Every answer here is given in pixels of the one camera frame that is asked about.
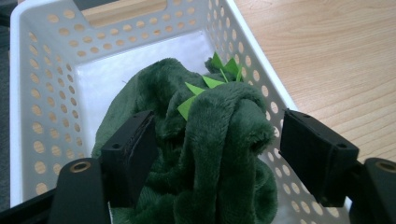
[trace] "wooden table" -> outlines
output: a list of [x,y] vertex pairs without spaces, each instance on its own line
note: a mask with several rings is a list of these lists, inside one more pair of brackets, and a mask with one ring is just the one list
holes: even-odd
[[299,110],[396,161],[396,2],[235,0]]

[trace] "dark floor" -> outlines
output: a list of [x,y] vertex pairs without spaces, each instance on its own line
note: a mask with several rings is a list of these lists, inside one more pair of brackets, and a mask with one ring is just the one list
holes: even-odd
[[9,208],[8,28],[0,26],[0,211]]

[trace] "plush fabric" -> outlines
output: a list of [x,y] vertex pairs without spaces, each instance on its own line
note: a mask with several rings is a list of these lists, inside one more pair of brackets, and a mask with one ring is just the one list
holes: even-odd
[[[206,76],[224,81],[206,63]],[[112,209],[114,223],[270,223],[276,182],[257,156],[271,143],[273,126],[256,89],[225,74],[229,83],[209,89],[175,59],[137,73],[113,100],[96,134],[92,156],[133,114],[155,112],[160,152],[136,208]],[[185,82],[205,89],[188,120],[177,107],[193,96]]]

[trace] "stuffed dinosaur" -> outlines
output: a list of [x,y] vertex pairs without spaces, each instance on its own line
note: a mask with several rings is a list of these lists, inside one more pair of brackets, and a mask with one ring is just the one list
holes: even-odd
[[136,208],[113,208],[114,223],[270,223],[276,182],[258,159],[274,138],[261,93],[240,82],[236,63],[215,54],[209,74],[164,59],[138,72],[111,103],[92,156],[133,114],[153,110],[160,156]]

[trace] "white plastic basket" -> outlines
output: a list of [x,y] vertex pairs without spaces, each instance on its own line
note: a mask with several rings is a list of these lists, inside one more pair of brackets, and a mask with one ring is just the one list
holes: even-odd
[[29,0],[11,18],[11,206],[56,185],[60,169],[90,156],[116,94],[142,68],[173,57],[206,73],[216,51],[262,91],[276,140],[261,158],[276,174],[274,223],[348,223],[317,204],[278,154],[282,110],[296,109],[231,0],[167,0],[161,11],[91,27],[72,0]]

